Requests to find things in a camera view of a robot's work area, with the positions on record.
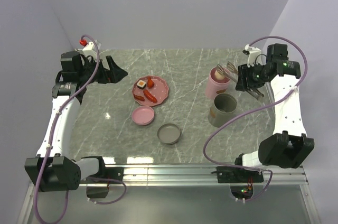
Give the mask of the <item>steel serving tongs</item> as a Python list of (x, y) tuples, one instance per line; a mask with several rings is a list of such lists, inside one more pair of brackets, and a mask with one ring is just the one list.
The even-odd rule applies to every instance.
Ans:
[[(239, 72), (233, 63), (228, 61), (226, 67), (217, 64), (216, 71), (224, 74), (225, 78), (232, 80), (234, 83), (238, 82)], [(247, 90), (247, 93), (253, 96), (258, 101), (261, 101), (265, 96), (259, 90)]]

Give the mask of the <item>cream steamed bun toy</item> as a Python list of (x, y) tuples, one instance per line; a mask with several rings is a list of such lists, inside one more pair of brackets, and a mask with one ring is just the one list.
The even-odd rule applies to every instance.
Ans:
[(218, 71), (216, 71), (216, 72), (214, 73), (214, 77), (215, 77), (215, 79), (218, 80), (218, 81), (221, 81), (221, 80), (223, 80), (223, 79), (225, 78), (224, 74), (219, 73)]

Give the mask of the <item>pink scalloped plate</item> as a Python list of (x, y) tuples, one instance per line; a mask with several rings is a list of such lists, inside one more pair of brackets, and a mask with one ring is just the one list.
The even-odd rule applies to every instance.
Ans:
[[(144, 77), (139, 78), (138, 80), (144, 80), (144, 81), (147, 82), (147, 77), (148, 76), (144, 76)], [(154, 82), (155, 85), (152, 89), (149, 89), (147, 86), (145, 87), (145, 89), (147, 89), (153, 96), (156, 97), (157, 103), (150, 102), (144, 96), (143, 89), (137, 88), (136, 83), (138, 82), (138, 80), (136, 80), (136, 82), (133, 85), (132, 97), (140, 105), (154, 107), (154, 106), (161, 105), (168, 98), (168, 94), (169, 94), (170, 89), (169, 89), (167, 82), (164, 79), (162, 79), (161, 77), (159, 77), (159, 76), (150, 76), (150, 77), (151, 77), (151, 79), (152, 79), (152, 81)], [(134, 98), (134, 95), (144, 97), (145, 101), (136, 100)]]

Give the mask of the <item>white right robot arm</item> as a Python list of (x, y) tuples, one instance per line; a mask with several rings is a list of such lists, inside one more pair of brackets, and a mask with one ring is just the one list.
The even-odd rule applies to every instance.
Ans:
[(268, 46), (265, 64), (249, 58), (238, 71), (236, 90), (254, 90), (268, 82), (276, 105), (273, 134), (260, 143), (257, 151), (236, 158), (234, 178), (246, 181), (252, 174), (250, 167), (298, 168), (314, 149), (314, 139), (307, 136), (302, 122), (299, 63), (289, 60), (287, 45), (276, 43)]

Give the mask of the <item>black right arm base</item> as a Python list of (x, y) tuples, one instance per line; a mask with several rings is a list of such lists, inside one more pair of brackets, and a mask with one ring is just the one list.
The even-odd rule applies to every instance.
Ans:
[(263, 183), (264, 177), (258, 171), (249, 171), (227, 166), (217, 166), (211, 172), (217, 175), (218, 183)]

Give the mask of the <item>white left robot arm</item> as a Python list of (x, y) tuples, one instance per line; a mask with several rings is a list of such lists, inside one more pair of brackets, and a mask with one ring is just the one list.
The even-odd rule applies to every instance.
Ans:
[(104, 159), (87, 156), (80, 161), (68, 158), (72, 128), (86, 93), (85, 83), (118, 83), (128, 73), (106, 56), (108, 68), (92, 55), (77, 51), (61, 55), (61, 71), (52, 88), (52, 114), (37, 154), (27, 158), (24, 168), (40, 192), (76, 190), (82, 180), (100, 183), (108, 178)]

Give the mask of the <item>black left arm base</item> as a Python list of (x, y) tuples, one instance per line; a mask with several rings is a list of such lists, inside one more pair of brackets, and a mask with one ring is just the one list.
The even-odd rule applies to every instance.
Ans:
[(124, 168), (122, 166), (100, 167), (96, 174), (89, 175), (87, 180), (117, 184), (123, 180)]

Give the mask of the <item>sushi roll toy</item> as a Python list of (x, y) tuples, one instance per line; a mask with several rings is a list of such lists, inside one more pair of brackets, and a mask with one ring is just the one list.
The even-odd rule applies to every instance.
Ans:
[(145, 87), (147, 86), (147, 82), (144, 80), (138, 80), (138, 82), (136, 83), (136, 86), (139, 89), (145, 89)]

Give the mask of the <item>small red sausage toy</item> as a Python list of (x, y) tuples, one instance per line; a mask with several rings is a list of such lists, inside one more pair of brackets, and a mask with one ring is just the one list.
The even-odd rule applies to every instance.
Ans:
[(142, 96), (134, 95), (134, 98), (139, 101), (145, 101), (144, 97)]

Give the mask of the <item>red chicken drumstick toy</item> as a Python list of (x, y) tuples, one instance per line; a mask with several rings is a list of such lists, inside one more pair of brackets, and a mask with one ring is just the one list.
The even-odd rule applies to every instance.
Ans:
[(149, 89), (152, 89), (153, 87), (154, 87), (154, 82), (152, 81), (152, 79), (151, 79), (151, 77), (150, 76), (148, 76), (147, 77), (147, 87), (149, 88)]

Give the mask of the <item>grey tall canister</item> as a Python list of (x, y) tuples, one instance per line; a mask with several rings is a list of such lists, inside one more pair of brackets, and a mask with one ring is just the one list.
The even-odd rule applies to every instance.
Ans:
[(237, 100), (230, 94), (218, 94), (210, 107), (208, 121), (214, 127), (221, 127), (236, 116)]

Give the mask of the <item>pink tall canister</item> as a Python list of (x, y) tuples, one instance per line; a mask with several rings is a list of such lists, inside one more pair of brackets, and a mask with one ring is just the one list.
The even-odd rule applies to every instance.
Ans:
[(218, 94), (224, 93), (230, 85), (228, 78), (221, 81), (216, 80), (214, 77), (215, 71), (216, 67), (210, 71), (205, 89), (205, 96), (210, 100), (213, 100)]

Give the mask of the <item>pink round lid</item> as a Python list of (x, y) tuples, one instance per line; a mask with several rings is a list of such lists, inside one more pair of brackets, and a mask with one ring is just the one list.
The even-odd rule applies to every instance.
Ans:
[(155, 112), (152, 107), (140, 106), (132, 112), (132, 120), (135, 124), (145, 126), (150, 124), (155, 117)]

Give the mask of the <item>grey round lid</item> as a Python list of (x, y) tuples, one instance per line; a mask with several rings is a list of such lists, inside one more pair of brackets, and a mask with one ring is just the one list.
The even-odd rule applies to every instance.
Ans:
[(180, 139), (181, 130), (176, 124), (167, 123), (158, 129), (157, 137), (163, 144), (172, 145)]

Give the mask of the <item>aluminium front rail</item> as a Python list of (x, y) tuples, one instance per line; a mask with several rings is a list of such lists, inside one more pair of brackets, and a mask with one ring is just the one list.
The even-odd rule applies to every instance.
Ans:
[[(128, 186), (212, 186), (217, 184), (226, 185), (246, 185), (247, 183), (218, 183), (217, 175), (211, 172), (216, 170), (216, 165), (198, 164), (127, 164), (127, 165), (107, 165), (122, 166), (124, 168), (123, 182)], [(266, 185), (269, 181), (270, 173), (263, 171), (263, 183), (253, 183), (254, 185)]]

